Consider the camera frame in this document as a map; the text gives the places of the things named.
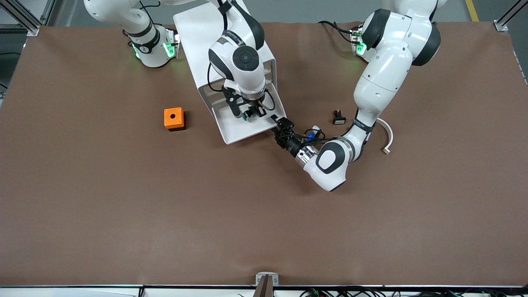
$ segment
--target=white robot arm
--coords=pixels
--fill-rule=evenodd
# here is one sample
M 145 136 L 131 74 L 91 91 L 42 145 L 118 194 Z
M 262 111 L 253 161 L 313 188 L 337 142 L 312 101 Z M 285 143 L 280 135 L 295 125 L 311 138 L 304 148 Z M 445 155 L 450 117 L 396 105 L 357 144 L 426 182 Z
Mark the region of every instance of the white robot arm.
M 326 142 L 318 151 L 310 141 L 293 133 L 291 122 L 275 119 L 277 143 L 288 149 L 326 191 L 333 191 L 345 182 L 348 164 L 361 157 L 376 119 L 400 89 L 411 65 L 426 64 L 440 46 L 440 33 L 431 22 L 431 15 L 445 0 L 393 2 L 395 12 L 377 10 L 354 32 L 358 43 L 366 45 L 370 52 L 366 56 L 371 59 L 357 83 L 354 99 L 358 110 L 345 134 Z
M 161 0 L 180 5 L 194 0 Z M 266 114 L 273 98 L 266 98 L 264 66 L 257 50 L 264 45 L 264 30 L 236 0 L 209 0 L 224 15 L 222 36 L 210 47 L 211 66 L 225 78 L 222 92 L 235 117 L 244 120 Z M 130 37 L 138 58 L 148 67 L 161 67 L 175 56 L 172 30 L 154 25 L 148 15 L 132 8 L 139 0 L 84 0 L 96 20 L 120 25 Z M 231 25 L 227 28 L 227 19 Z
M 104 23 L 123 28 L 136 51 L 136 56 L 148 67 L 161 67 L 175 57 L 175 34 L 172 30 L 154 25 L 148 15 L 132 8 L 139 0 L 84 0 L 88 13 Z

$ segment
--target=white stand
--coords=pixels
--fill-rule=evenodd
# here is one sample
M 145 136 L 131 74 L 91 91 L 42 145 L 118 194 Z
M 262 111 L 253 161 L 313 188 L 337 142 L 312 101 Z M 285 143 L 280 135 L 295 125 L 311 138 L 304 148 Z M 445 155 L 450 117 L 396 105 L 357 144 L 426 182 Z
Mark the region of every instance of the white stand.
M 392 145 L 392 140 L 394 139 L 394 133 L 392 132 L 392 128 L 391 126 L 385 122 L 384 120 L 378 118 L 376 120 L 377 123 L 379 123 L 384 129 L 385 131 L 387 132 L 387 136 L 389 137 L 389 142 L 387 143 L 387 145 L 383 148 L 383 152 L 385 153 L 385 155 L 388 155 L 391 153 L 391 151 L 389 150 L 390 146 Z
M 237 2 L 247 11 L 242 0 L 237 0 Z M 266 88 L 273 96 L 276 108 L 272 112 L 268 111 L 267 115 L 262 118 L 249 118 L 244 121 L 242 118 L 233 116 L 223 93 L 215 92 L 208 86 L 208 50 L 223 31 L 223 18 L 220 12 L 213 4 L 206 3 L 174 15 L 174 24 L 180 34 L 183 50 L 198 92 L 215 119 L 226 144 L 232 144 L 276 127 L 275 122 L 270 118 L 272 115 L 277 115 L 279 118 L 286 117 L 277 93 L 277 64 L 266 43 L 258 50 L 258 53 L 264 62 Z M 211 69 L 209 81 L 214 89 L 220 89 L 224 79 L 214 69 Z

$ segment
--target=orange box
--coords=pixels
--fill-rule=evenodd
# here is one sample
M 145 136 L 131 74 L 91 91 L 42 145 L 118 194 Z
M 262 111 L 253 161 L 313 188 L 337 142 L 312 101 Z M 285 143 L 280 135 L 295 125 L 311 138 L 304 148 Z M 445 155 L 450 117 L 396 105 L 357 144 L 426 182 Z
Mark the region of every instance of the orange box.
M 165 121 L 165 128 L 171 132 L 187 129 L 185 125 L 185 113 L 181 107 L 164 110 L 163 119 Z

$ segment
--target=green led light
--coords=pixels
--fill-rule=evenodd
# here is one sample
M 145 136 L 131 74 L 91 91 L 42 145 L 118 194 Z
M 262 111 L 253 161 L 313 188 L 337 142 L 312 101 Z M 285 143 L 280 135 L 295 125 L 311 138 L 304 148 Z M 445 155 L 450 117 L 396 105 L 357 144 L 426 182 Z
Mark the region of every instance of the green led light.
M 366 50 L 366 44 L 364 44 L 363 42 L 357 46 L 357 54 L 358 55 L 362 55 L 365 53 L 365 50 Z
M 139 53 L 137 52 L 136 46 L 135 46 L 134 44 L 132 44 L 132 48 L 133 48 L 134 51 L 136 52 L 136 57 L 137 57 L 138 59 L 141 59 L 141 58 L 139 57 Z
M 167 56 L 169 58 L 172 58 L 174 57 L 174 47 L 170 44 L 166 44 L 166 43 L 163 43 L 163 48 L 165 49 L 165 51 L 167 52 Z

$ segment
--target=table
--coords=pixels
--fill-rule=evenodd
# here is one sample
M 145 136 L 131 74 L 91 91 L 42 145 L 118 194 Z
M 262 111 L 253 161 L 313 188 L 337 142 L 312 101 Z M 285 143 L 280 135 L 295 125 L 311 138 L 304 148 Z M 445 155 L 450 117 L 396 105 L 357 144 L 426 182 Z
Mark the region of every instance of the table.
M 352 119 L 365 64 L 321 24 L 263 24 L 298 132 Z M 320 189 L 272 133 L 227 146 L 184 55 L 113 27 L 42 27 L 0 109 L 0 284 L 522 285 L 528 91 L 507 34 L 440 23 L 348 181 Z M 188 128 L 168 132 L 163 109 Z

